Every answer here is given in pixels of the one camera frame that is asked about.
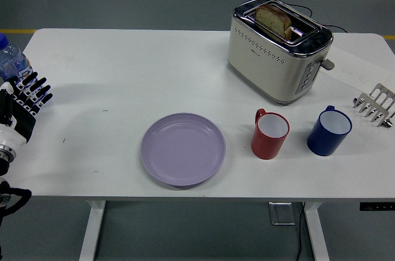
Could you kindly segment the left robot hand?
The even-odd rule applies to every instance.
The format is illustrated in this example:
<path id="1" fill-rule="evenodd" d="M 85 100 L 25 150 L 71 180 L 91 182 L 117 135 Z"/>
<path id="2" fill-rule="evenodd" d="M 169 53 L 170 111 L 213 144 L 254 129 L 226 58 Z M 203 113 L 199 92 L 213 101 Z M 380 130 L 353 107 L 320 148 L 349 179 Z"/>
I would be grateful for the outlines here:
<path id="1" fill-rule="evenodd" d="M 33 72 L 22 80 L 10 77 L 1 85 L 1 149 L 11 151 L 29 142 L 36 116 L 52 98 L 46 81 Z"/>

